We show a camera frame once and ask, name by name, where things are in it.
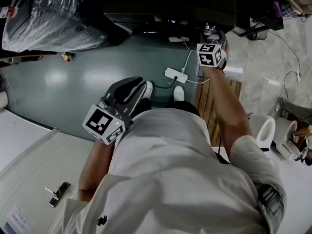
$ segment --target tile floor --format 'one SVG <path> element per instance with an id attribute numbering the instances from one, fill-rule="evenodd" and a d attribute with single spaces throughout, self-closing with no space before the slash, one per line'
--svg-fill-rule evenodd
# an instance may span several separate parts
<path id="1" fill-rule="evenodd" d="M 294 18 L 284 21 L 283 30 L 271 30 L 271 32 L 284 38 L 298 55 L 300 61 L 301 82 L 297 82 L 294 73 L 290 73 L 285 81 L 289 101 L 300 106 L 310 107 L 312 102 L 312 62 L 307 56 L 304 27 L 300 18 Z M 285 75 L 289 71 L 299 69 L 297 58 L 282 39 L 271 33 L 268 33 L 268 37 L 264 41 L 250 41 L 247 38 L 238 37 L 235 33 L 238 30 L 234 29 L 227 34 L 230 45 L 228 67 L 240 68 L 243 73 L 229 76 L 229 78 L 243 83 L 240 101 L 247 113 L 273 115 Z M 226 74 L 233 75 L 235 73 L 227 71 Z M 282 97 L 286 98 L 284 89 Z"/>

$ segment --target leg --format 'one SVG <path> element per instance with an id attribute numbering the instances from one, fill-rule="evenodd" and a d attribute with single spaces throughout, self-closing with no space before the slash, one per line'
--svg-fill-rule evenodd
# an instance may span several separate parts
<path id="1" fill-rule="evenodd" d="M 198 110 L 191 103 L 184 100 L 184 91 L 181 86 L 175 87 L 174 98 L 175 101 L 171 103 L 171 105 L 169 105 L 167 108 L 177 108 L 200 117 Z"/>
<path id="2" fill-rule="evenodd" d="M 134 118 L 135 116 L 139 115 L 140 113 L 143 113 L 147 110 L 152 109 L 151 104 L 151 94 L 153 91 L 153 85 L 150 81 L 146 82 L 146 91 L 142 97 L 142 100 L 140 101 L 139 105 L 136 107 L 136 109 L 131 114 L 131 118 Z"/>
<path id="3" fill-rule="evenodd" d="M 283 98 L 280 99 L 280 105 L 287 112 L 294 114 L 310 125 L 312 124 L 312 110 L 310 108 L 297 106 Z"/>

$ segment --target wooden panel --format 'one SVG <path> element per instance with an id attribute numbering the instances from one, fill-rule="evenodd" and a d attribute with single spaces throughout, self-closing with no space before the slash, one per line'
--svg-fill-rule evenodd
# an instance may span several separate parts
<path id="1" fill-rule="evenodd" d="M 231 90 L 234 91 L 239 98 L 242 83 L 235 80 L 229 80 L 229 84 Z M 218 147 L 220 142 L 220 128 L 216 121 L 216 112 L 210 81 L 204 84 L 198 84 L 196 91 L 195 107 L 198 108 L 200 116 L 207 124 L 211 146 Z"/>

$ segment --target white shirt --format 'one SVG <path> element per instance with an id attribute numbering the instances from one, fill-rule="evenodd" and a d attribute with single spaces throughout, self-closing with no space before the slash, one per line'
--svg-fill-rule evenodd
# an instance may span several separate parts
<path id="1" fill-rule="evenodd" d="M 179 109 L 146 111 L 115 149 L 92 200 L 67 200 L 62 231 L 265 233 L 254 184 L 283 192 L 281 180 L 251 136 L 234 143 L 230 163 L 218 161 L 200 117 Z"/>

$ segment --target plastic-wrapped object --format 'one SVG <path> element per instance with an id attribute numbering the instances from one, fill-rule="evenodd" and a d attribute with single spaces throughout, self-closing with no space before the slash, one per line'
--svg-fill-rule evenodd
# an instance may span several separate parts
<path id="1" fill-rule="evenodd" d="M 90 0 L 13 0 L 19 8 L 7 19 L 4 50 L 78 51 L 99 46 L 108 34 L 86 23 Z"/>

